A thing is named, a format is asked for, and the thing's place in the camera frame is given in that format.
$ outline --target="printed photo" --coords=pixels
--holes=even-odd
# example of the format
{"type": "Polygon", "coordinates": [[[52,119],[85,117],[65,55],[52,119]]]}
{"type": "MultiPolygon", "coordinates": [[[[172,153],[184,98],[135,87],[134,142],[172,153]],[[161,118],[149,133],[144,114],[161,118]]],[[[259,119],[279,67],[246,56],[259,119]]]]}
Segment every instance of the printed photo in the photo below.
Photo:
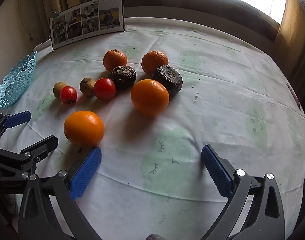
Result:
{"type": "Polygon", "coordinates": [[[68,39],[82,35],[81,22],[67,27],[68,39]]]}
{"type": "Polygon", "coordinates": [[[99,10],[100,29],[115,28],[120,26],[119,8],[99,10]]]}
{"type": "Polygon", "coordinates": [[[86,20],[98,16],[98,3],[93,3],[81,8],[81,19],[86,20]]]}
{"type": "Polygon", "coordinates": [[[96,32],[98,30],[99,30],[99,19],[98,19],[98,17],[82,21],[82,33],[83,34],[96,32]]]}
{"type": "Polygon", "coordinates": [[[67,26],[80,22],[81,21],[81,17],[80,17],[80,9],[76,9],[72,12],[66,13],[66,22],[67,22],[67,26]]]}
{"type": "Polygon", "coordinates": [[[64,15],[52,21],[52,29],[55,45],[68,39],[66,31],[66,19],[64,15]]]}

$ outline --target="mandarin orange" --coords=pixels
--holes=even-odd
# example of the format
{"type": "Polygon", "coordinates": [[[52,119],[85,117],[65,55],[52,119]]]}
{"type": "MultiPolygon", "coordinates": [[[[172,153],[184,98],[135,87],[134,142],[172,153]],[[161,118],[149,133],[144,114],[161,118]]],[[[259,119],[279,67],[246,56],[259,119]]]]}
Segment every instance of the mandarin orange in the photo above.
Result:
{"type": "Polygon", "coordinates": [[[162,65],[168,65],[169,60],[162,51],[151,51],[143,56],[141,60],[141,67],[147,74],[152,75],[156,68],[162,65]]]}
{"type": "Polygon", "coordinates": [[[108,71],[113,70],[115,67],[126,66],[127,65],[127,56],[125,53],[119,50],[110,50],[108,51],[102,60],[103,66],[108,71]]]}

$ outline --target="gray cloth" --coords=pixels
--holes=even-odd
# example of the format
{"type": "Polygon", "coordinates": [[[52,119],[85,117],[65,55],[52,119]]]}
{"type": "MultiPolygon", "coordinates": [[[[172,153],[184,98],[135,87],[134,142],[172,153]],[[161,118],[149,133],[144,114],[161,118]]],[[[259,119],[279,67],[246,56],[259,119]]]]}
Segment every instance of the gray cloth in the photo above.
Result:
{"type": "Polygon", "coordinates": [[[15,215],[15,216],[19,215],[18,209],[16,208],[16,201],[15,201],[14,195],[0,194],[0,200],[3,202],[3,204],[9,214],[15,215]]]}
{"type": "Polygon", "coordinates": [[[146,238],[146,240],[168,240],[160,235],[152,234],[146,238]]]}

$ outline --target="blue plastic basket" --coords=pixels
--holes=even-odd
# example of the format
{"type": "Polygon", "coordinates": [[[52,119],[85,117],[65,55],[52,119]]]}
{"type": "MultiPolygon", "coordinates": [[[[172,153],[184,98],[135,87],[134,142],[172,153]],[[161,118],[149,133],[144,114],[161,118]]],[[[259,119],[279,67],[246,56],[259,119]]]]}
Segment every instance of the blue plastic basket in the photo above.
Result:
{"type": "Polygon", "coordinates": [[[25,92],[35,71],[37,52],[19,61],[17,67],[12,68],[0,85],[0,109],[12,106],[25,92]]]}

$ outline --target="wall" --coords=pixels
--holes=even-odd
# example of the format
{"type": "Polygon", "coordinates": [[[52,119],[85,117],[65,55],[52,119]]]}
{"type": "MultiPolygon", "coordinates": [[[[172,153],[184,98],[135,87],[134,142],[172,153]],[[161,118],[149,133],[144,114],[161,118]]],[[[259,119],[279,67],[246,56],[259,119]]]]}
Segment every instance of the wall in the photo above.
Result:
{"type": "Polygon", "coordinates": [[[159,17],[183,20],[229,33],[271,55],[273,42],[264,36],[225,18],[189,10],[166,6],[137,6],[124,8],[125,17],[159,17]]]}
{"type": "MultiPolygon", "coordinates": [[[[31,0],[30,4],[29,6],[35,5],[35,1],[31,0]]],[[[32,28],[28,30],[29,35],[20,20],[18,0],[5,0],[0,7],[0,84],[9,70],[15,67],[19,60],[30,54],[44,37],[37,12],[26,5],[22,8],[25,15],[30,15],[31,24],[26,26],[26,31],[27,28],[32,28]]]]}

